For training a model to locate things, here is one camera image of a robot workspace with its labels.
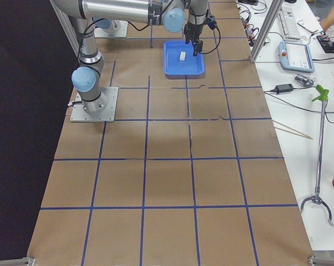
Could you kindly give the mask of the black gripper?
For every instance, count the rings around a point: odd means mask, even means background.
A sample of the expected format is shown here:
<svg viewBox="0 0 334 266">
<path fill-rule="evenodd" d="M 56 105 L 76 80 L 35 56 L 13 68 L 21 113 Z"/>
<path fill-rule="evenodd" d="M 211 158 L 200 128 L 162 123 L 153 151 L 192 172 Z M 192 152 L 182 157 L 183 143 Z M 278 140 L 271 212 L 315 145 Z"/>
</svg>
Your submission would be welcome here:
<svg viewBox="0 0 334 266">
<path fill-rule="evenodd" d="M 187 22 L 184 26 L 184 36 L 185 36 L 185 44 L 189 44 L 190 41 L 193 42 L 193 56 L 196 57 L 198 54 L 202 52 L 203 49 L 203 41 L 200 40 L 200 35 L 203 32 L 204 23 L 202 24 L 192 24 Z"/>
</svg>

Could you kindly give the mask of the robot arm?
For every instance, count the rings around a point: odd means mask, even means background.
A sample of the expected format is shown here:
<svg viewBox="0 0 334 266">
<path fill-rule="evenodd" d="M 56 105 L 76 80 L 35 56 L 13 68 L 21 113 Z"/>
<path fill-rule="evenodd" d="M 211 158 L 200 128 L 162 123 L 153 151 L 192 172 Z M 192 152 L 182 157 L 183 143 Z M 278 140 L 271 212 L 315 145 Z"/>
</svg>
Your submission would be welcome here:
<svg viewBox="0 0 334 266">
<path fill-rule="evenodd" d="M 53 1 L 69 18 L 78 42 L 78 67 L 72 83 L 79 100 L 73 102 L 72 113 L 86 121 L 112 121 L 117 103 L 117 88 L 100 83 L 104 54 L 98 43 L 108 43 L 121 22 L 137 22 L 146 27 L 163 26 L 170 33 L 183 32 L 186 44 L 192 44 L 193 55 L 202 53 L 200 35 L 203 27 L 216 27 L 207 1 Z M 99 39 L 98 28 L 106 31 L 108 40 Z"/>
</svg>

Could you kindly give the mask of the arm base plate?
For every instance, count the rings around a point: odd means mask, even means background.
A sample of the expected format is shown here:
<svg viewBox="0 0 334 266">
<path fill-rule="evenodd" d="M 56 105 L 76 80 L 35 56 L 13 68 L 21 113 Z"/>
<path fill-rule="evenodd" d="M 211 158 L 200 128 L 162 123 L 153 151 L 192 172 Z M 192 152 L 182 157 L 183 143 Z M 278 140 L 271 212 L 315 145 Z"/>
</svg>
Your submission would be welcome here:
<svg viewBox="0 0 334 266">
<path fill-rule="evenodd" d="M 95 25 L 94 35 L 104 39 L 126 38 L 127 30 L 128 22 L 105 19 Z"/>
<path fill-rule="evenodd" d="M 114 122 L 117 108 L 118 87 L 101 87 L 96 101 L 83 101 L 77 93 L 70 117 L 71 122 Z"/>
</svg>

